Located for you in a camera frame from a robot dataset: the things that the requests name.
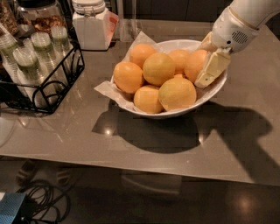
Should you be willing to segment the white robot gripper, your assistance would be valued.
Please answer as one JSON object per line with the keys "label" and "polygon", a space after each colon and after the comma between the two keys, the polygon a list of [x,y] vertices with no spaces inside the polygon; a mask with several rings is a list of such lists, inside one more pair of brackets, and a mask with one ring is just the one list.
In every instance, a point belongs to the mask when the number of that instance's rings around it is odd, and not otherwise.
{"label": "white robot gripper", "polygon": [[228,68],[230,49],[232,53],[243,50],[257,35],[258,29],[241,19],[231,7],[227,7],[213,24],[212,31],[198,46],[199,50],[209,53],[194,85],[206,88],[212,84]]}

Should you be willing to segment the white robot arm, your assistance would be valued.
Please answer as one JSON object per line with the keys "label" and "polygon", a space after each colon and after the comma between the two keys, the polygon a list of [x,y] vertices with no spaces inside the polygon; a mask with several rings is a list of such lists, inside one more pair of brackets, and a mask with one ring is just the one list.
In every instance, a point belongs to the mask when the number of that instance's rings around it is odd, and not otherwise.
{"label": "white robot arm", "polygon": [[234,0],[198,47],[208,55],[195,86],[205,88],[214,82],[228,68],[231,54],[245,49],[260,28],[279,13],[280,0]]}

